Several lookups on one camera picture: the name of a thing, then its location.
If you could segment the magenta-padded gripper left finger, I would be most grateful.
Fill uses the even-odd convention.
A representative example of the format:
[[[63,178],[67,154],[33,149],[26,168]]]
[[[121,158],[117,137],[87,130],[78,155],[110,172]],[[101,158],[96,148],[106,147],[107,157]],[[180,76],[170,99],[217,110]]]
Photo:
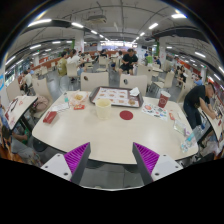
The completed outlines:
[[[79,184],[90,152],[90,143],[87,142],[66,154],[57,153],[42,166],[42,169],[72,183]]]

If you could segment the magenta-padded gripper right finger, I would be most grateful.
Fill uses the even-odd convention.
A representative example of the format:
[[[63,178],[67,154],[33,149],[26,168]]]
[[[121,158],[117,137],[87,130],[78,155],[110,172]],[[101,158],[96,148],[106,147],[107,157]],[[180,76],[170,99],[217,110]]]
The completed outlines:
[[[169,155],[159,155],[138,143],[133,143],[132,152],[145,185],[182,169],[182,166]]]

